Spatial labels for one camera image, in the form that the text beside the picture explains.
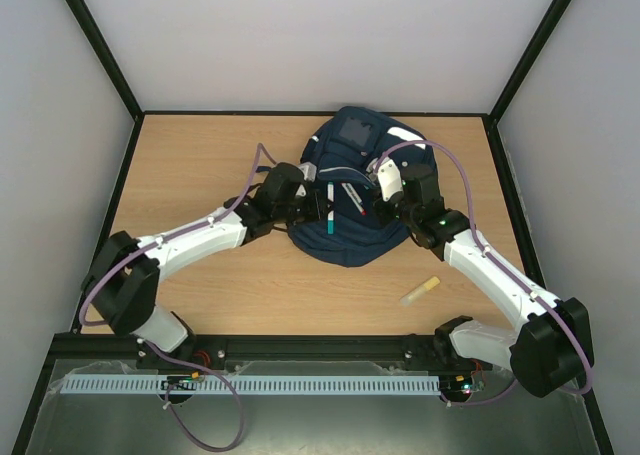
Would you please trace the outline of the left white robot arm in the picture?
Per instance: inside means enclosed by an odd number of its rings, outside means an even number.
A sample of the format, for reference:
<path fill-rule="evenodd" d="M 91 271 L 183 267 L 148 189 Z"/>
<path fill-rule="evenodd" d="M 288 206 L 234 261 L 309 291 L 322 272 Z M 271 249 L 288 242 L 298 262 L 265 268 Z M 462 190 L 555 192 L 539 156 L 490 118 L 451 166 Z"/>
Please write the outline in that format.
<path fill-rule="evenodd" d="M 176 314 L 161 307 L 158 286 L 181 269 L 221 251 L 268 235 L 275 226 L 331 220 L 334 191 L 314 185 L 309 164 L 279 163 L 257 185 L 247 185 L 212 213 L 155 235 L 111 235 L 91 264 L 82 290 L 82 325 L 94 308 L 99 324 L 118 336 L 134 335 L 171 353 L 191 332 Z"/>

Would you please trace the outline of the red cap marker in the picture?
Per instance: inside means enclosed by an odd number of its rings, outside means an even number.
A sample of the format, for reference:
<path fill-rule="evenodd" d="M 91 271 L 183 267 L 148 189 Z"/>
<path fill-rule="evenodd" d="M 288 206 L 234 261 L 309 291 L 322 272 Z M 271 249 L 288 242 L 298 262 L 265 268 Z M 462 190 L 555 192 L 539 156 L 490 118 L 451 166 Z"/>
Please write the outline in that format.
<path fill-rule="evenodd" d="M 364 209 L 362 199 L 360 198 L 355 188 L 350 183 L 342 183 L 342 187 L 346 192 L 346 194 L 348 195 L 348 197 L 350 198 L 350 200 L 352 201 L 352 203 L 354 204 L 354 206 L 356 207 L 356 209 L 358 210 L 358 212 L 362 216 L 365 216 L 366 210 Z"/>

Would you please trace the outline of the yellow highlighter pen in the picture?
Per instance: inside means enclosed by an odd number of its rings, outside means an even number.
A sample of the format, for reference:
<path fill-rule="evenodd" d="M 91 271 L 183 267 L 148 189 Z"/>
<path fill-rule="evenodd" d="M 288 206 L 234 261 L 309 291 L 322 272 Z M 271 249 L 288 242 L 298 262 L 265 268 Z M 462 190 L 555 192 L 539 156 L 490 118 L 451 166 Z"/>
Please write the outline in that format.
<path fill-rule="evenodd" d="M 401 299 L 402 306 L 410 306 L 441 283 L 437 276 L 430 277 L 406 293 Z"/>

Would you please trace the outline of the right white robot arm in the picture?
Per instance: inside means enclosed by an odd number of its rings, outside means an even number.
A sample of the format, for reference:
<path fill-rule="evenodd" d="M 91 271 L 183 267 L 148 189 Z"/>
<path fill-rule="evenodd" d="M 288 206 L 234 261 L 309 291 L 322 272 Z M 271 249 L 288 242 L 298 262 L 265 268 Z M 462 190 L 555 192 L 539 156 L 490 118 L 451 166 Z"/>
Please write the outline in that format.
<path fill-rule="evenodd" d="M 560 300 L 509 263 L 468 216 L 446 208 L 435 172 L 427 165 L 375 166 L 376 215 L 399 221 L 415 242 L 466 276 L 504 314 L 500 329 L 459 317 L 437 331 L 436 354 L 455 367 L 478 359 L 510 371 L 530 394 L 542 398 L 575 379 L 583 392 L 593 382 L 588 313 L 577 299 Z"/>

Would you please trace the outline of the black aluminium frame rail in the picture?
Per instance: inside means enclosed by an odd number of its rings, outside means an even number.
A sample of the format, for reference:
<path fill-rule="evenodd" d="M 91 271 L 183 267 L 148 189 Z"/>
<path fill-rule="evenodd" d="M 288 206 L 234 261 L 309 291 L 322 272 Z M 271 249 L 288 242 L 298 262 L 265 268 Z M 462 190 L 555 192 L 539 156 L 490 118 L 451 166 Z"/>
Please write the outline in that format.
<path fill-rule="evenodd" d="M 432 335 L 405 336 L 248 336 L 197 335 L 169 355 L 203 364 L 214 370 L 230 370 L 252 361 L 339 362 L 365 361 L 382 367 L 400 365 L 433 374 L 473 371 L 492 365 L 473 355 L 469 359 L 438 353 Z M 56 334 L 47 361 L 55 359 L 135 360 L 142 368 L 167 371 L 169 364 L 131 336 Z"/>

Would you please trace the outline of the navy blue backpack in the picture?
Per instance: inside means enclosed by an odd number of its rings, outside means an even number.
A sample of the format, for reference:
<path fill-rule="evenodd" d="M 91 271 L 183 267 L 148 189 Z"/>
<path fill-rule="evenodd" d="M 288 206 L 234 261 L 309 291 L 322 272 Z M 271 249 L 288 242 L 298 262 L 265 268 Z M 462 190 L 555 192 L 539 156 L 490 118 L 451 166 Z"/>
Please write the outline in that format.
<path fill-rule="evenodd" d="M 305 146 L 300 164 L 317 167 L 311 187 L 324 195 L 327 183 L 335 189 L 335 230 L 327 233 L 327 220 L 292 225 L 287 234 L 293 244 L 322 262 L 343 267 L 361 267 L 386 254 L 409 237 L 402 223 L 380 225 L 374 212 L 371 178 L 378 158 L 404 141 L 419 141 L 423 135 L 381 112 L 344 106 L 325 122 Z M 350 183 L 362 199 L 362 216 L 342 187 Z"/>

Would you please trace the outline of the green cap marker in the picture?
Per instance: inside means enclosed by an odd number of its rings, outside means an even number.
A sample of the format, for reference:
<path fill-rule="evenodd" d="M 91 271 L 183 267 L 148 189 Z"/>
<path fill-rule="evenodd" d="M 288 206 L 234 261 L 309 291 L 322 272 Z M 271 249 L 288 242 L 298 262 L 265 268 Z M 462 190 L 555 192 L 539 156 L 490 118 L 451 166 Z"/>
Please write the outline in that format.
<path fill-rule="evenodd" d="M 334 211 L 334 202 L 335 202 L 335 189 L 334 183 L 327 183 L 327 203 L 328 203 L 328 214 L 327 214 L 327 233 L 329 235 L 334 234 L 335 230 L 335 211 Z"/>

